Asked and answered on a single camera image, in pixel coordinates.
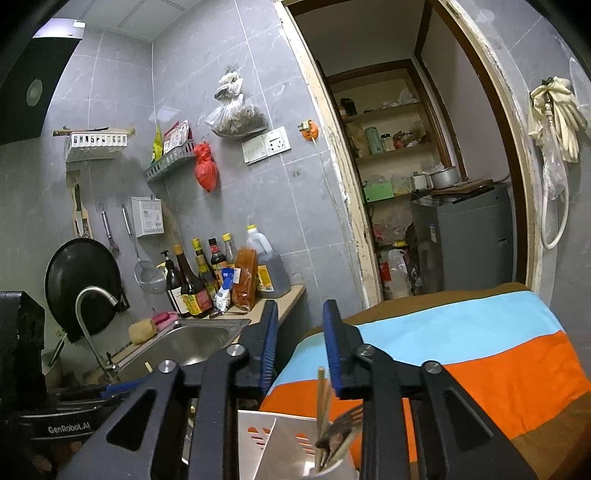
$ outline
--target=faucet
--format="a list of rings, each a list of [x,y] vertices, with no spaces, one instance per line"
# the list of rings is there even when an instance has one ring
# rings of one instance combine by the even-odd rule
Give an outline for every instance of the faucet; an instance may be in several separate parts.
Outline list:
[[[102,356],[96,350],[95,344],[90,339],[90,333],[88,333],[88,329],[86,328],[84,320],[82,319],[82,300],[89,293],[100,293],[107,300],[109,300],[109,302],[111,303],[111,305],[113,305],[113,307],[115,307],[119,302],[117,301],[117,299],[113,295],[111,295],[104,288],[95,287],[95,286],[86,287],[76,297],[76,319],[78,320],[78,325],[80,325],[82,333],[84,333],[84,337],[86,338],[86,341],[88,341],[88,344],[90,345],[92,353],[95,354],[96,361],[99,363],[101,370],[105,373],[105,376],[106,376],[107,380],[109,381],[109,383],[111,383],[111,384],[112,383],[119,383],[120,382],[120,380],[119,380],[119,365],[114,364],[112,362],[109,352],[107,352],[107,356],[109,357],[109,363],[107,363],[105,361],[105,359],[102,358]]]

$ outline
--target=light blue stripe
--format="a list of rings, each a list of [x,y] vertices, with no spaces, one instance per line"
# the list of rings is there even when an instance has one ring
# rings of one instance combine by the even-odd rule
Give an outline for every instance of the light blue stripe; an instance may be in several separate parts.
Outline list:
[[[518,291],[365,323],[359,330],[364,342],[395,360],[421,365],[427,360],[455,364],[496,355],[563,328],[534,293]],[[324,336],[317,333],[300,342],[272,388],[313,380],[320,366],[328,368],[328,361]]]

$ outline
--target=yellow sponge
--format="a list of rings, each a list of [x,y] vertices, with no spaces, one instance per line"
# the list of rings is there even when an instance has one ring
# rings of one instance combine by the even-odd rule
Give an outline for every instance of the yellow sponge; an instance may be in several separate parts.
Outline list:
[[[147,342],[158,333],[158,329],[152,319],[140,320],[130,325],[128,331],[130,340],[137,345]]]

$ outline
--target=kitchen sink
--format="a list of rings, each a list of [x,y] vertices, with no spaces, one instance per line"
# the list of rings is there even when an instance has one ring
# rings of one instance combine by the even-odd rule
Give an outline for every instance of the kitchen sink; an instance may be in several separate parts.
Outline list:
[[[127,382],[145,377],[149,373],[146,362],[152,369],[162,360],[175,360],[180,365],[203,362],[230,345],[249,323],[249,319],[177,320],[119,362],[119,379]]]

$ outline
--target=frying pan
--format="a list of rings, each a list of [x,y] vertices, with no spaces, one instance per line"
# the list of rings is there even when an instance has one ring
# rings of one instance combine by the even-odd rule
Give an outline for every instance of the frying pan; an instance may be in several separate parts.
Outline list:
[[[76,297],[95,285],[115,298],[123,295],[121,273],[107,247],[92,238],[75,238],[62,245],[51,258],[45,274],[45,297],[51,314],[68,340],[77,341],[82,330],[76,319]],[[91,335],[110,324],[116,310],[101,295],[90,293],[82,303],[82,318]]]

